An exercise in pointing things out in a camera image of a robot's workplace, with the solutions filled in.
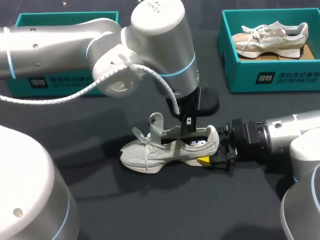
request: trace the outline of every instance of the yellow tag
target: yellow tag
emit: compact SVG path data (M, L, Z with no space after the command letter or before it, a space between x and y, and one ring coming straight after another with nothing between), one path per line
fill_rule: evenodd
M206 163L210 163L210 158L208 156L198 157L198 160L206 162Z

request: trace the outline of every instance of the shoe box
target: shoe box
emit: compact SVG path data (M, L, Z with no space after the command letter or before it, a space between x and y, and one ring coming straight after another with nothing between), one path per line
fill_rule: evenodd
M99 18L112 19L118 23L119 14L117 11L22 13L19 15L15 27L74 25ZM87 87L92 82L93 78L90 70L59 72L57 74L6 80L6 84L15 98L69 96ZM97 88L87 94L103 95Z
M308 24L308 41L299 59L276 55L263 55L256 59L243 59L238 56L232 35L241 33L242 26L255 28L276 21L285 26ZM223 10L218 48L231 93L320 90L318 8Z

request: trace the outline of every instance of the black table surface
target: black table surface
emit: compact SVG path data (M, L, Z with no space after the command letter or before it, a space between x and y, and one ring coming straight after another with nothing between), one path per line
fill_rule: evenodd
M198 127L317 109L318 92L230 94L217 38L216 31L193 33L200 85L216 88L220 97L218 113L198 118ZM10 95L4 82L0 90ZM149 132L151 113L163 114L165 128L179 124L150 78L124 98L52 106L0 102L0 109L3 126L38 140L59 166L78 206L79 240L286 239L280 204L292 175L285 159L238 162L233 174L172 164L143 175L121 166L119 149L134 139L132 127Z

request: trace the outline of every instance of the beige sneaker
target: beige sneaker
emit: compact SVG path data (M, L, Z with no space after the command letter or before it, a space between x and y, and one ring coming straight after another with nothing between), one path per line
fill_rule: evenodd
M155 174L165 164L177 160L190 166L203 167L198 158L212 156L219 147L219 135L211 125L197 128L196 132L180 139L179 126L164 130L163 116L153 113L149 118L149 128L147 136L133 128L137 140L129 142L120 150L122 164L133 171Z
M308 24L284 26L278 21L255 28L242 26L244 33L232 36L236 52L245 58L255 59L263 53L298 59L308 39Z

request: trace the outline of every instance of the white spiral cable wrap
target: white spiral cable wrap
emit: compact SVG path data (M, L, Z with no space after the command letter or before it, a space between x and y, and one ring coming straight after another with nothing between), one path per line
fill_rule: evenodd
M156 73L154 70L152 70L149 67L139 65L139 64L133 64L133 66L139 70L142 70L144 72L151 74L160 82L160 84L164 87L164 89L168 93L168 97L172 100L174 113L179 115L180 110L178 107L177 99L176 99L175 94L173 93L172 89L167 84L167 82L158 73ZM113 75L117 74L118 72L123 71L127 68L129 68L129 66L122 65L118 69L113 70L111 73L108 73L107 75L99 78L98 80L91 83L89 86L85 87L84 89L82 89L82 90L80 90L70 96L61 97L61 98L57 98L57 99L48 99L48 100L24 100L24 99L16 99L16 98L0 95L0 100L5 101L5 102L14 103L14 104L24 104L24 105L51 105L51 104L66 103L66 102L74 100L74 99L88 93L89 91L91 91L92 89L94 89L98 85L100 85L101 83L105 82L111 76L113 76Z

